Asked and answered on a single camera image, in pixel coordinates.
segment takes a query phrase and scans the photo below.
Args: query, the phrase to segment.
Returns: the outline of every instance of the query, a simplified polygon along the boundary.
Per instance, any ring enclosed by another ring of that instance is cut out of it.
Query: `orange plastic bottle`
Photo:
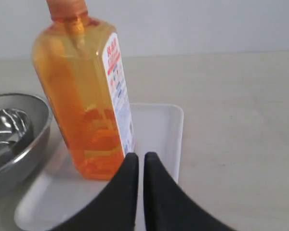
[[[35,41],[35,70],[75,167],[109,180],[135,146],[116,29],[84,0],[47,3],[53,24]]]

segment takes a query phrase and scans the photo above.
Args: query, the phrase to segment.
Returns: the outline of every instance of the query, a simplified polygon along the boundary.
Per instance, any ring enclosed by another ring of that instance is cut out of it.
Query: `metal bowl rim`
[[[45,133],[45,131],[50,127],[50,124],[52,122],[53,119],[53,113],[52,113],[52,109],[48,103],[48,101],[37,95],[37,94],[32,94],[29,92],[23,92],[23,91],[14,91],[14,92],[3,92],[0,93],[0,96],[11,96],[11,95],[22,95],[22,96],[29,96],[32,98],[36,98],[38,100],[41,100],[48,109],[48,116],[47,116],[47,121],[44,124],[42,130],[40,131],[40,133],[34,137],[34,140],[31,142],[31,144],[29,146],[27,146],[20,154],[18,154],[14,159],[10,160],[8,163],[4,164],[2,167],[0,167],[0,173],[7,171],[8,169],[10,169],[14,164],[16,164],[17,162],[21,161],[21,159],[23,159],[27,153],[29,153],[29,151],[36,146],[36,144],[38,143],[38,140],[40,139],[40,137]]]

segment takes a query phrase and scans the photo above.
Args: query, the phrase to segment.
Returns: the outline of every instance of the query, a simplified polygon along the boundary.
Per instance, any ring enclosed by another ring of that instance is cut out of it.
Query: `white tray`
[[[143,210],[144,155],[157,152],[177,182],[181,157],[183,110],[172,104],[132,104],[136,150],[139,156],[139,192],[136,231],[145,231]],[[65,144],[51,158],[18,204],[14,219],[26,231],[45,231],[80,211],[105,186],[105,181],[85,180],[74,169]]]

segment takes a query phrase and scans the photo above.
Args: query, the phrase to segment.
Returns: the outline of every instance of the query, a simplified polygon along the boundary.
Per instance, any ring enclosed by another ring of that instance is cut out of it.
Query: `black rubber pad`
[[[234,231],[196,205],[168,174],[156,153],[147,153],[144,160],[147,231]]]
[[[83,210],[52,231],[133,231],[138,194],[139,161],[127,154],[120,169]]]

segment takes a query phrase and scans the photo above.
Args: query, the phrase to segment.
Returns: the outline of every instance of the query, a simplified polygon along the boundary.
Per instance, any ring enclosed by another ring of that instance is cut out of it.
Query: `orange liquid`
[[[75,167],[111,179],[123,150],[101,54],[115,28],[83,15],[55,22],[36,40],[33,63]]]

